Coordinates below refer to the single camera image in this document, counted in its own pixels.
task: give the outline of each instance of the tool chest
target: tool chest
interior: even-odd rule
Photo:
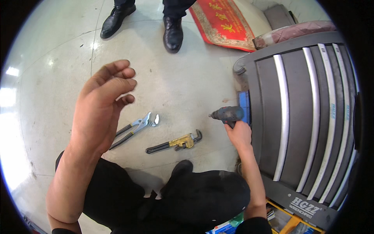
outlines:
[[[355,72],[336,31],[260,49],[233,68],[247,82],[252,145],[266,196],[326,230],[347,193]]]

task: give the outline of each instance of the hand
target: hand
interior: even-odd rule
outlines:
[[[249,125],[243,121],[236,121],[234,129],[225,124],[225,129],[231,143],[239,151],[251,147],[252,130]]]
[[[137,84],[132,79],[135,70],[129,65],[128,60],[106,64],[83,86],[75,106],[71,148],[100,156],[109,149],[116,136],[120,111],[135,100],[129,94],[116,101]]]

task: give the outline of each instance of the black pants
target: black pants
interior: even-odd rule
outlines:
[[[63,152],[56,160],[56,169]],[[88,185],[83,213],[117,233],[204,233],[248,205],[246,181],[228,171],[172,176],[162,199],[144,198],[119,165],[100,158]]]
[[[182,18],[186,16],[186,10],[194,4],[196,0],[163,0],[162,3],[164,4],[163,13],[165,17],[171,17],[175,19]],[[114,0],[115,6],[120,5],[134,5],[135,0]]]

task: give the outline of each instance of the concrete floor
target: concrete floor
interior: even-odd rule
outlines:
[[[47,233],[45,195],[55,160],[70,139],[76,98],[105,63],[128,59],[137,72],[136,102],[124,108],[118,129],[149,111],[152,119],[160,115],[157,127],[143,129],[105,153],[105,159],[126,168],[147,192],[159,190],[183,159],[194,163],[195,172],[234,170],[237,153],[222,123],[208,114],[236,105],[232,66],[246,53],[204,43],[187,11],[183,46],[168,54],[162,42],[162,1],[137,0],[136,5],[118,32],[103,40],[100,29],[113,0],[42,1],[9,54],[0,92],[1,163],[19,210]],[[261,11],[254,11],[257,23],[251,28],[258,36],[270,27]],[[203,140],[192,149],[145,153],[195,129]],[[83,233],[110,232],[83,214],[79,222]]]

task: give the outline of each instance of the cordless drill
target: cordless drill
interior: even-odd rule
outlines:
[[[240,106],[225,106],[213,112],[209,117],[221,120],[223,124],[234,128],[236,121],[244,118],[244,110]]]

